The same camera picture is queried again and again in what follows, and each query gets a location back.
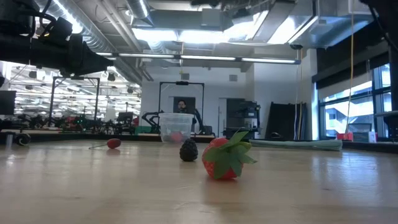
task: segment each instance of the person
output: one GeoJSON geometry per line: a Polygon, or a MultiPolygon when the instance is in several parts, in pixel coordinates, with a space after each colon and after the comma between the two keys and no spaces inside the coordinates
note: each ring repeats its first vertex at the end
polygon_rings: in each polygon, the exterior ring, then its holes
{"type": "Polygon", "coordinates": [[[185,100],[178,101],[178,113],[188,113],[187,103],[185,100]]]}

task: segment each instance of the wooden table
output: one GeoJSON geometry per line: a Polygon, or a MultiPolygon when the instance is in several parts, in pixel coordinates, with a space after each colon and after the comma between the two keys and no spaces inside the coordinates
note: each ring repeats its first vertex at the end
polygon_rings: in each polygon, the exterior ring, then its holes
{"type": "MultiPolygon", "coordinates": [[[[179,147],[124,141],[0,146],[0,222],[397,223],[398,156],[253,148],[259,162],[209,179],[179,147]]],[[[206,144],[199,144],[200,154],[206,144]]]]}

